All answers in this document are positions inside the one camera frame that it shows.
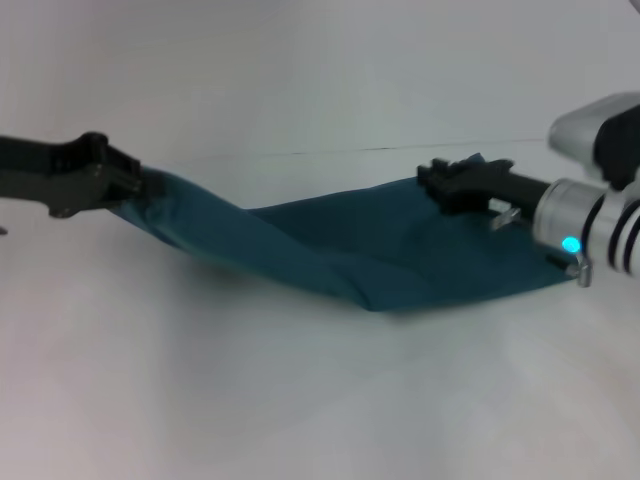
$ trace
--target white table surface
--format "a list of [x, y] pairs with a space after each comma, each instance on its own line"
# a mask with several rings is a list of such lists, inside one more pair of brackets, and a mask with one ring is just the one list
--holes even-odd
[[[6, 4], [4, 133], [102, 130], [242, 206], [477, 151], [579, 178], [549, 124], [640, 86], [622, 0]], [[640, 476], [640, 299], [622, 276], [371, 314], [106, 212], [3, 201], [0, 224], [0, 478]]]

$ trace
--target blue fabric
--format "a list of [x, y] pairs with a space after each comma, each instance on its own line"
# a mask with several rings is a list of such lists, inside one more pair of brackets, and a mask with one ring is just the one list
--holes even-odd
[[203, 261], [341, 297], [367, 310], [469, 303], [566, 280], [518, 227], [443, 216], [415, 178], [243, 210], [162, 173], [166, 195], [115, 213]]

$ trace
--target black ring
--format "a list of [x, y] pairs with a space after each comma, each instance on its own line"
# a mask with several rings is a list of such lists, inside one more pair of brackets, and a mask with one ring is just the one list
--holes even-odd
[[613, 233], [611, 234], [611, 239], [609, 240], [609, 265], [614, 270], [616, 268], [616, 251], [618, 250], [618, 241], [620, 240], [620, 234], [622, 233], [622, 229], [627, 224], [633, 212], [635, 212], [638, 207], [640, 207], [640, 199], [635, 200], [629, 204], [627, 208], [622, 211], [622, 215], [618, 219], [618, 223], [616, 223], [615, 228], [613, 229]]
[[636, 238], [638, 238], [638, 233], [640, 233], [640, 218], [636, 220], [636, 223], [633, 224], [631, 228], [631, 232], [629, 232], [629, 238], [627, 238], [627, 244], [624, 246], [624, 271], [631, 275], [631, 254], [633, 253], [633, 246], [636, 243]]
[[600, 213], [600, 209], [604, 204], [604, 195], [602, 195], [596, 203], [591, 207], [591, 211], [589, 215], [587, 215], [587, 219], [584, 222], [584, 227], [582, 227], [582, 234], [580, 235], [580, 245], [582, 247], [582, 255], [585, 258], [589, 258], [589, 254], [587, 252], [587, 248], [589, 245], [589, 234], [591, 233], [591, 226], [593, 225], [593, 221], [596, 219], [598, 213]]

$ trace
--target blue led light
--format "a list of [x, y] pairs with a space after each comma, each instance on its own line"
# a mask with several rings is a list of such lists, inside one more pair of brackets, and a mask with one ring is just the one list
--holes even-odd
[[582, 245], [576, 237], [567, 237], [562, 241], [562, 248], [569, 253], [578, 253], [582, 249]]

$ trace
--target cloth fold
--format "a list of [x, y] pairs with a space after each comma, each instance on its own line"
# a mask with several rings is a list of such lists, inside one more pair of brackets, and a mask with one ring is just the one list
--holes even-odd
[[477, 302], [567, 279], [530, 232], [492, 232], [483, 214], [442, 215], [415, 178], [244, 210], [153, 172], [163, 176], [165, 196], [114, 213], [203, 261], [367, 310]]

